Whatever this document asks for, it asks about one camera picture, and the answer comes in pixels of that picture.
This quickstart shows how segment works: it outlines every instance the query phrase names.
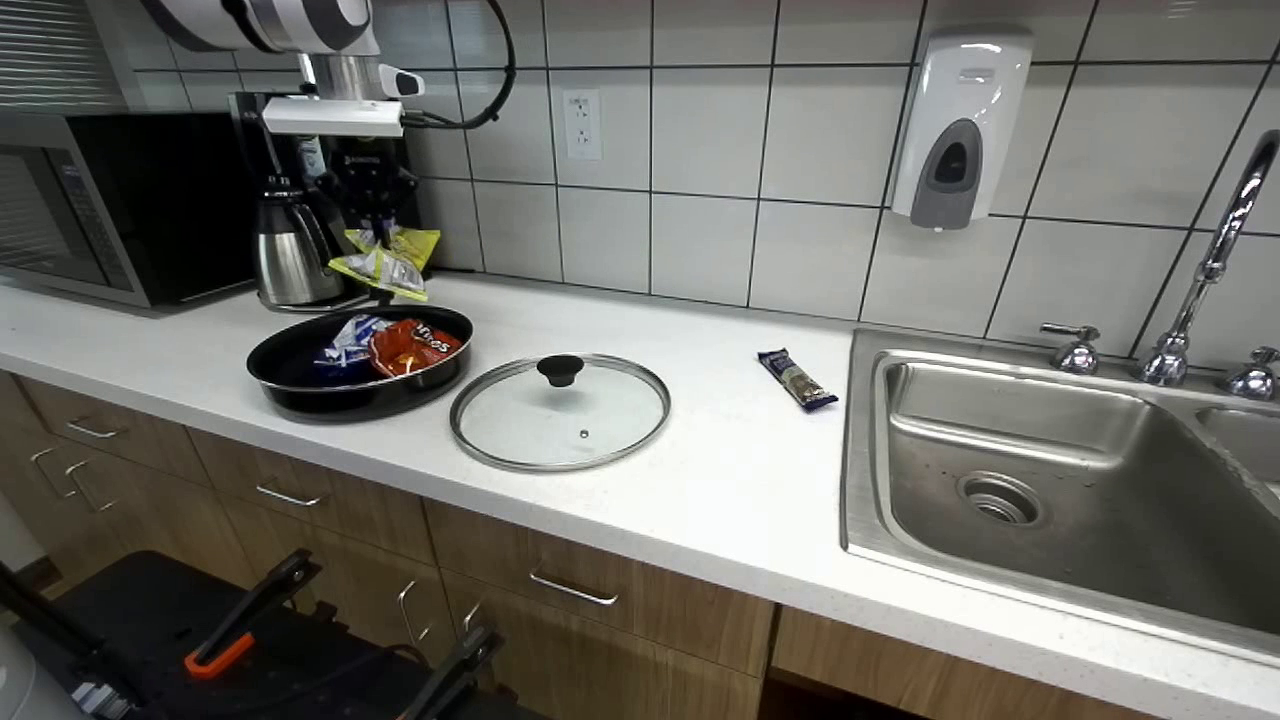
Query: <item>sink drain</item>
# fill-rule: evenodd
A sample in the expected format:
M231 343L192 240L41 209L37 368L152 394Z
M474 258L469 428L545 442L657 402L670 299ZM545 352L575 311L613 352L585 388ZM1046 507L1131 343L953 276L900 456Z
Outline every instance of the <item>sink drain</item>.
M1040 522L1045 502L1030 484L1004 473L967 473L959 474L959 494L967 507L1000 521L1000 522Z

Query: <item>red object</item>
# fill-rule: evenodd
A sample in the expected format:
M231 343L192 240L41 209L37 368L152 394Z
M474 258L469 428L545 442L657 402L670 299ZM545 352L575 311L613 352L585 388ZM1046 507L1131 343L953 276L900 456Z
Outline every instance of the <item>red object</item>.
M382 377L407 377L443 365L459 346L455 335L421 320L397 320L371 335L371 368Z
M200 663L196 653L183 657L183 673L200 684L220 680L228 666L235 666L246 653L252 653L255 635L244 632L235 635L222 653L214 653L211 661Z

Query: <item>sink faucet handle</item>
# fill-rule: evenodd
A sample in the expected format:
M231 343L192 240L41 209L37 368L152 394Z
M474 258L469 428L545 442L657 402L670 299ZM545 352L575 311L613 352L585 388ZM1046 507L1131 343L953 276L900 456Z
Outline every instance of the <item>sink faucet handle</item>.
M1097 377L1097 346L1100 331L1093 323L1079 326L1061 326L1061 323L1040 323L1045 335L1072 335L1072 343L1053 352L1053 368L1074 371L1074 377Z
M1230 377L1230 394L1274 398L1280 394L1274 371L1270 371L1274 358L1280 358L1280 352L1270 343L1256 346L1252 365L1243 365Z

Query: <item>backsplash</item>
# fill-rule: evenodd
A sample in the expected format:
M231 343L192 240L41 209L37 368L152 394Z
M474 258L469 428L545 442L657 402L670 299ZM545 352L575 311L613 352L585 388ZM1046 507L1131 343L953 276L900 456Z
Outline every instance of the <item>backsplash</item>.
M505 0L499 123L410 132L443 264L955 335L1097 323L1127 356L1171 316L1243 154L1280 123L1270 0ZM499 83L484 0L375 0L382 61L432 112ZM291 87L286 61L173 47L100 12L132 108ZM913 54L933 32L1030 32L989 218L888 210ZM1280 177L1205 294L1194 365L1280 338Z

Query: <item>soap dispenser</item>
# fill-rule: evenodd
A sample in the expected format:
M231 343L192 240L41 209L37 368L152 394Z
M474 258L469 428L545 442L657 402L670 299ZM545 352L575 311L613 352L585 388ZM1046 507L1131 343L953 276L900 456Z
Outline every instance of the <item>soap dispenser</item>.
M895 169L895 216L924 227L989 216L1027 68L1027 36L926 39Z

